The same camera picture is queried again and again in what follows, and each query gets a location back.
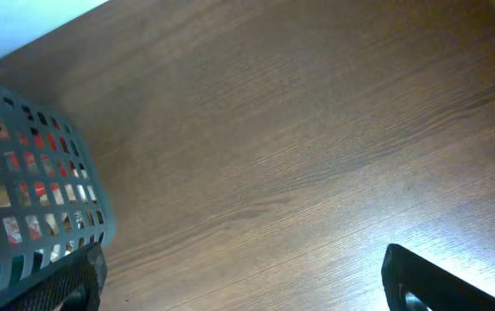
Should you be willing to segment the yellow orange snack packet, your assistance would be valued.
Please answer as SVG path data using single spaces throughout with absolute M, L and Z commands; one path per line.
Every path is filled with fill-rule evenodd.
M 75 206 L 83 199 L 80 150 L 61 129 L 0 117 L 0 207 Z

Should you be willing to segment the beige brown snack bag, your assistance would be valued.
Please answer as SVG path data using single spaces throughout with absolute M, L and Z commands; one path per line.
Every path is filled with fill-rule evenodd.
M 82 185 L 82 200 L 70 206 L 0 207 L 0 257 L 43 254 L 43 260 L 59 258 L 87 244 L 103 243 L 110 221 L 95 188 Z

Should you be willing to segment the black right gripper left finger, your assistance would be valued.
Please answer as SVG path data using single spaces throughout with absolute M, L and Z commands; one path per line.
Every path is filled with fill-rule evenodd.
M 27 277 L 2 310 L 97 311 L 108 274 L 101 244 L 88 244 Z

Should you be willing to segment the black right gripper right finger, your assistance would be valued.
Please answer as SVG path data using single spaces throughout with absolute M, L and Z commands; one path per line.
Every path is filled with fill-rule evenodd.
M 495 297 L 400 244 L 389 244 L 381 268 L 389 309 L 495 310 Z

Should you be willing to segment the green Nescafe coffee bag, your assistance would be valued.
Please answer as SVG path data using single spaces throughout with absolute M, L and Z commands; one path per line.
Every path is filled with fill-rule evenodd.
M 35 273 L 41 268 L 43 261 L 43 254 L 41 252 L 35 252 L 33 255 L 33 268 L 32 272 Z M 24 270 L 24 256 L 14 257 L 11 264 L 10 270 L 10 285 L 19 283 L 22 278 L 22 273 Z

